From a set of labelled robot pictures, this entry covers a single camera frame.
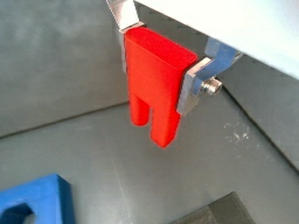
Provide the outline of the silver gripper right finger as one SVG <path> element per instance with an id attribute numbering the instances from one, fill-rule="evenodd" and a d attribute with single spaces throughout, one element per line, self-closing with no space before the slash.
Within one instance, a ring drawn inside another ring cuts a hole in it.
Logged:
<path id="1" fill-rule="evenodd" d="M 243 52 L 215 38 L 209 38 L 203 59 L 186 71 L 177 111 L 186 116 L 198 105 L 201 94 L 215 95 L 222 88 L 217 76 L 243 56 Z"/>

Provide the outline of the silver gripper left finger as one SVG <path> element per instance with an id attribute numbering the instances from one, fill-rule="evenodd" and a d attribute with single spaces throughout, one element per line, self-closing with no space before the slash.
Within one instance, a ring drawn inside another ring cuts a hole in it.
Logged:
<path id="1" fill-rule="evenodd" d="M 122 49 L 123 71 L 126 71 L 127 59 L 125 34 L 130 29 L 145 26 L 146 24 L 139 19 L 135 0 L 107 0 L 107 6 L 111 10 L 114 19 L 117 20 L 117 35 Z"/>

